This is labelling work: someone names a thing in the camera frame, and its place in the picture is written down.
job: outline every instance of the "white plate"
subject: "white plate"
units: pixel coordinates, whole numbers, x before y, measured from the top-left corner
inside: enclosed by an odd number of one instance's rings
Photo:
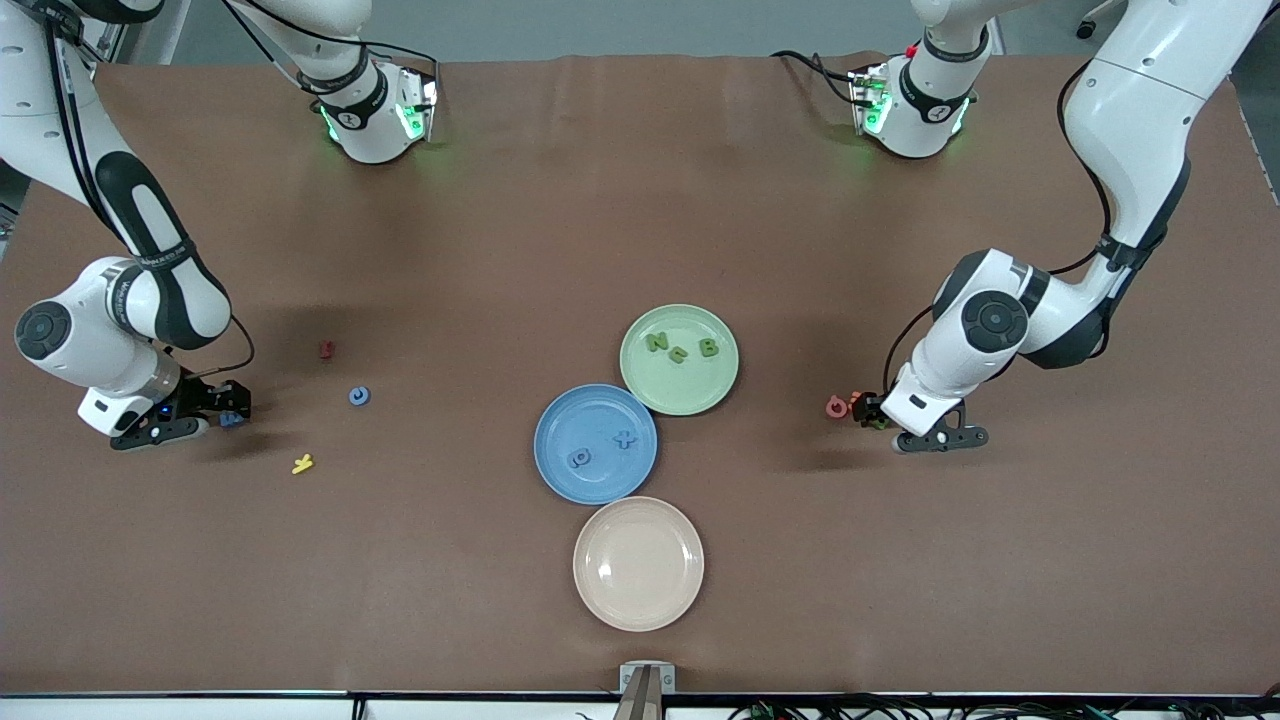
[[[625,497],[599,509],[573,548],[582,602],[620,630],[675,623],[703,587],[703,541],[689,518],[660,500]]]

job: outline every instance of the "plate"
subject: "plate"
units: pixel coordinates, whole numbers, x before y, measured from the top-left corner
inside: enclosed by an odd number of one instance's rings
[[[733,387],[737,342],[714,314],[694,305],[664,305],[632,323],[618,364],[622,382],[640,402],[666,415],[696,415]]]
[[[553,491],[582,505],[604,505],[639,488],[658,459],[649,409],[611,384],[561,395],[538,420],[534,462]]]
[[[573,547],[573,584],[588,610],[632,633],[678,620],[698,597],[704,569],[694,524],[653,497],[596,510]]]

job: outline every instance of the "blue plate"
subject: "blue plate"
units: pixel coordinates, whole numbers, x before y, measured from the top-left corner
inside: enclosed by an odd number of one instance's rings
[[[634,395],[609,384],[557,397],[534,430],[534,461],[553,491],[605,505],[639,488],[658,459],[658,428]]]

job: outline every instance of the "plate rim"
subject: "plate rim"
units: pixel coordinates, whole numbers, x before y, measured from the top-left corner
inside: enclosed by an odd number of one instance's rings
[[[698,546],[698,552],[696,552],[696,556],[699,559],[698,580],[694,584],[694,591],[689,594],[689,598],[681,605],[680,611],[676,612],[675,616],[671,618],[671,620],[667,620],[666,623],[658,625],[631,626],[631,628],[623,628],[621,625],[617,625],[608,618],[600,615],[598,609],[586,598],[586,593],[582,591],[582,578],[579,574],[579,557],[584,552],[582,543],[586,538],[586,532],[591,529],[594,524],[596,524],[596,519],[600,515],[603,515],[607,510],[611,510],[614,505],[622,502],[631,505],[654,505],[666,512],[673,514],[675,518],[678,518],[685,525],[687,525],[689,530],[691,532],[692,541]],[[694,606],[694,602],[698,600],[699,593],[701,593],[703,591],[703,583],[705,582],[707,578],[707,548],[705,546],[703,546],[703,537],[698,533],[698,527],[694,525],[694,521],[690,520],[689,516],[685,515],[678,507],[658,497],[652,497],[646,495],[632,495],[623,497],[621,500],[614,500],[613,502],[600,507],[599,510],[593,512],[590,518],[588,518],[586,523],[582,524],[582,529],[579,530],[577,533],[577,541],[573,543],[572,573],[573,573],[573,587],[577,589],[577,597],[582,601],[582,605],[585,605],[586,609],[591,611],[591,615],[595,615],[598,620],[600,620],[602,623],[604,623],[611,628],[623,630],[627,633],[650,633],[653,630],[660,630],[662,628],[675,624],[677,620],[684,618],[686,612],[689,612],[690,607]]]
[[[654,447],[653,447],[653,451],[649,452],[649,455],[650,455],[649,466],[645,469],[644,474],[640,477],[640,482],[636,483],[635,487],[632,487],[626,493],[623,493],[622,497],[616,497],[613,500],[590,501],[589,502],[589,501],[579,500],[579,498],[570,497],[570,496],[564,495],[563,492],[561,492],[561,488],[556,487],[552,483],[550,478],[548,478],[547,470],[543,469],[543,455],[538,451],[538,437],[539,437],[539,430],[543,428],[543,423],[547,420],[547,415],[550,413],[552,407],[556,407],[557,402],[561,402],[562,400],[564,400],[566,396],[568,396],[568,395],[571,395],[573,392],[580,392],[584,388],[595,388],[595,387],[608,388],[611,392],[612,391],[621,392],[623,396],[630,396],[631,400],[635,400],[640,405],[640,407],[645,411],[644,413],[645,416],[649,419],[648,425],[653,429],[653,439],[654,439],[653,445],[654,445]],[[634,493],[637,489],[640,489],[645,484],[645,482],[649,480],[649,475],[653,474],[653,469],[658,465],[658,442],[659,442],[658,423],[654,421],[653,413],[650,411],[649,406],[645,405],[643,400],[640,400],[639,397],[636,397],[636,395],[634,392],[631,392],[628,388],[618,387],[618,386],[612,384],[612,383],[584,383],[584,384],[580,384],[580,386],[573,386],[573,387],[566,389],[564,392],[557,395],[556,398],[552,400],[550,402],[548,402],[547,407],[543,409],[543,414],[538,416],[538,423],[534,425],[534,441],[532,441],[532,446],[534,446],[534,448],[532,448],[534,450],[534,466],[538,469],[538,474],[543,478],[543,484],[545,484],[547,487],[549,487],[552,489],[552,492],[554,492],[559,497],[562,497],[562,498],[564,498],[564,500],[567,500],[570,502],[573,502],[576,505],[582,505],[585,507],[608,507],[609,503],[618,502],[620,500],[626,500],[627,497],[631,496],[631,493]]]
[[[632,387],[632,382],[631,380],[634,378],[628,378],[627,377],[626,355],[627,355],[627,345],[628,345],[627,341],[631,338],[631,333],[635,332],[636,327],[639,327],[640,323],[643,323],[645,320],[645,318],[648,318],[649,315],[657,314],[657,313],[659,313],[662,310],[669,310],[669,309],[673,309],[673,307],[691,309],[691,310],[696,310],[699,313],[704,313],[707,315],[710,315],[717,323],[719,323],[719,325],[722,328],[724,328],[724,334],[728,336],[728,340],[733,343],[733,382],[728,383],[728,387],[724,388],[724,392],[722,392],[718,397],[716,397],[716,400],[713,400],[710,405],[708,405],[707,407],[701,407],[699,410],[678,411],[677,413],[677,411],[672,411],[671,409],[654,407],[653,405],[650,405],[645,400],[644,395],[636,392],[635,387]],[[737,375],[741,372],[741,369],[742,369],[742,355],[739,351],[737,337],[733,334],[733,329],[730,328],[728,323],[726,323],[724,319],[721,318],[719,315],[717,315],[716,313],[712,313],[710,310],[703,307],[701,305],[692,305],[690,302],[669,302],[667,305],[659,305],[657,307],[652,307],[652,309],[641,313],[640,316],[636,318],[635,322],[632,322],[630,327],[627,327],[627,332],[622,333],[622,346],[618,348],[618,372],[622,374],[622,384],[626,386],[627,391],[631,392],[631,395],[634,395],[636,397],[636,400],[640,401],[641,405],[644,405],[649,410],[653,410],[654,413],[662,413],[663,415],[671,415],[672,418],[689,418],[689,416],[692,416],[692,415],[700,415],[700,414],[707,413],[708,410],[716,407],[717,405],[719,405],[721,401],[723,401],[728,396],[730,391],[733,389],[733,386],[737,384]]]

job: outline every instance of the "brown table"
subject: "brown table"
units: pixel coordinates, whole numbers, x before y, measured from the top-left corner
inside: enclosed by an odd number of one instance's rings
[[[591,689],[662,657],[690,691],[1262,691],[1280,214],[1229,86],[1105,357],[982,388],[982,451],[901,457],[822,411],[878,384],[963,254],[1092,245],[1053,120],[1076,61],[993,60],[924,161],[780,60],[447,67],[438,142],[385,167],[346,160],[271,68],[104,68],[253,332],[236,377],[259,405],[116,455],[78,388],[0,352],[0,688]],[[113,251],[35,190],[0,316]],[[620,382],[623,331],[667,302],[719,313],[742,372],[716,410],[658,419],[641,492],[690,516],[708,571],[684,619],[627,634],[577,598],[593,510],[541,483],[530,438],[563,389]],[[188,365],[242,351],[228,333]]]

